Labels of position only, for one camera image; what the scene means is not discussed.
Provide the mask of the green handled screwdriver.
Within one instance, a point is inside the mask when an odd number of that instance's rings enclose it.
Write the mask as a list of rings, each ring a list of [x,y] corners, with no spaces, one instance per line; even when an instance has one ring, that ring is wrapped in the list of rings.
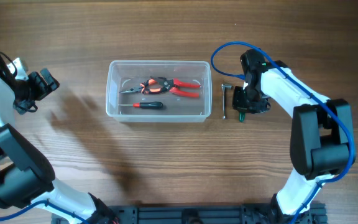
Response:
[[[246,116],[245,113],[239,113],[239,121],[240,121],[240,122],[244,122],[245,116]]]

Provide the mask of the silver L-shaped socket wrench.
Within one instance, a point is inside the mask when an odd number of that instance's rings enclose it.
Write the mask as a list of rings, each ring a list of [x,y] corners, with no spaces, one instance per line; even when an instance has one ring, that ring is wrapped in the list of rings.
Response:
[[[226,119],[226,90],[231,90],[232,85],[228,83],[223,83],[221,85],[222,92],[223,92],[223,119]]]

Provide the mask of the red handled snips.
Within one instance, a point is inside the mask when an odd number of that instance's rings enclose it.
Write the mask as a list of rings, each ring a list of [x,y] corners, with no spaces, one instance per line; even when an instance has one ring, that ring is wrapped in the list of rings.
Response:
[[[199,98],[200,94],[197,92],[189,92],[184,91],[182,88],[188,89],[200,89],[200,84],[193,84],[193,83],[185,83],[177,78],[167,79],[161,77],[151,77],[154,81],[156,81],[160,86],[162,92],[170,92],[177,96],[183,96],[187,98]]]

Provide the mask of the clear plastic container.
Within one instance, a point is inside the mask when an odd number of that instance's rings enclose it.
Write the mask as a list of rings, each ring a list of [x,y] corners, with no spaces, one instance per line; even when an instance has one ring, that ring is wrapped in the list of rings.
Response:
[[[185,83],[200,84],[199,98],[177,96],[170,92],[157,95],[120,93],[139,86],[151,77],[177,78]],[[160,110],[145,110],[120,104],[159,101]],[[202,123],[212,111],[211,67],[205,61],[182,60],[114,60],[110,63],[106,84],[106,114],[124,123]]]

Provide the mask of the black red handled screwdriver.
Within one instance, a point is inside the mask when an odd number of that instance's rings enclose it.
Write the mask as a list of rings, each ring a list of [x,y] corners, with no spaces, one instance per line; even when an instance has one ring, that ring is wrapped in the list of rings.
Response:
[[[160,110],[163,108],[163,103],[159,101],[153,101],[153,102],[140,102],[134,104],[120,104],[120,106],[130,106],[133,108],[140,108],[145,110]]]

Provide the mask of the orange black needle-nose pliers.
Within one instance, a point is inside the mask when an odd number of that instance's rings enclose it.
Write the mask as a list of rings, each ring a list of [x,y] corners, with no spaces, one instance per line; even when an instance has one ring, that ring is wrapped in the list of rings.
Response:
[[[151,88],[150,86],[154,84],[158,84],[158,82],[153,78],[150,78],[145,82],[142,82],[139,86],[135,86],[134,88],[127,90],[122,90],[120,93],[142,93],[145,95],[157,95],[168,91],[168,89],[164,86],[159,88]]]

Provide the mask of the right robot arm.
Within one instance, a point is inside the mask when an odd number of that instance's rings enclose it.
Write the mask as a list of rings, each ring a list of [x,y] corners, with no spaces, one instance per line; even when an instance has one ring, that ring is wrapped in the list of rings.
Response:
[[[296,223],[311,216],[311,201],[325,184],[348,171],[356,159],[351,107],[299,81],[281,61],[269,62],[250,49],[240,57],[243,86],[236,86],[232,107],[239,121],[267,112],[275,100],[292,118],[290,159],[293,170],[273,195],[266,215],[270,223]]]

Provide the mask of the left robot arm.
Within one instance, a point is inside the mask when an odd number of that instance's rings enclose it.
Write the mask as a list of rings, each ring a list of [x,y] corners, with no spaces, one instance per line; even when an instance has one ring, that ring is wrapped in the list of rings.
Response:
[[[55,177],[48,159],[14,127],[14,114],[35,113],[36,101],[55,91],[59,82],[46,69],[28,73],[22,61],[0,51],[0,208],[44,209],[68,223],[119,223],[100,199]]]

